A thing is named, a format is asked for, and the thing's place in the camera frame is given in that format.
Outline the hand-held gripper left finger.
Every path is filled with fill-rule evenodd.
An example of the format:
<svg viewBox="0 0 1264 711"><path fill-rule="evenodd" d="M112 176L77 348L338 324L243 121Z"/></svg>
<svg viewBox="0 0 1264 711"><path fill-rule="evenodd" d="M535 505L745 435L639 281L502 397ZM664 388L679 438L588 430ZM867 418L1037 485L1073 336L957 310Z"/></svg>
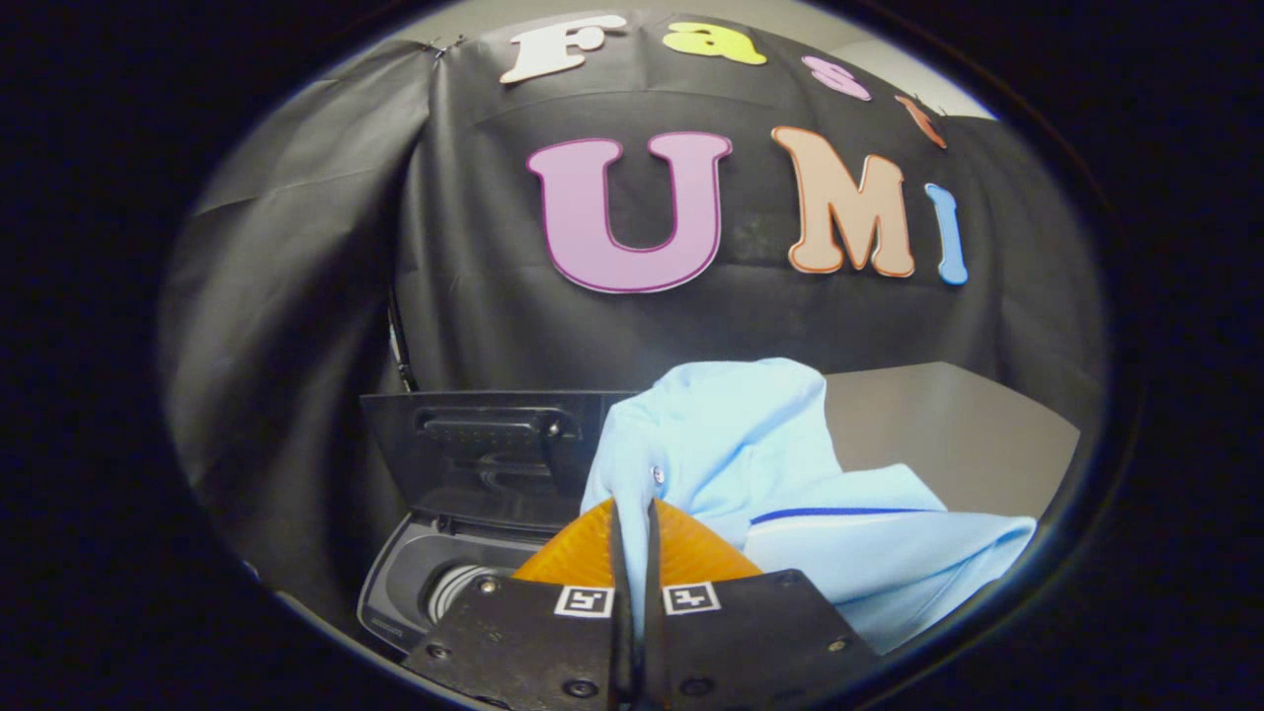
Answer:
<svg viewBox="0 0 1264 711"><path fill-rule="evenodd" d="M617 504L583 512L511 576L475 577L404 667L503 710L631 702L635 640Z"/></svg>

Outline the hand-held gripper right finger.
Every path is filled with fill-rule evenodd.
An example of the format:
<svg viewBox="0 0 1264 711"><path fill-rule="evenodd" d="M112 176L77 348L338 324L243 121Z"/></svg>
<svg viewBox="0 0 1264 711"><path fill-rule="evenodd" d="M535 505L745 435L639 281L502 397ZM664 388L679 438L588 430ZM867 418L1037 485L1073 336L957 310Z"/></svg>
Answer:
<svg viewBox="0 0 1264 711"><path fill-rule="evenodd" d="M763 572L690 514L648 507L645 698L659 710L799 710L878 657L801 571Z"/></svg>

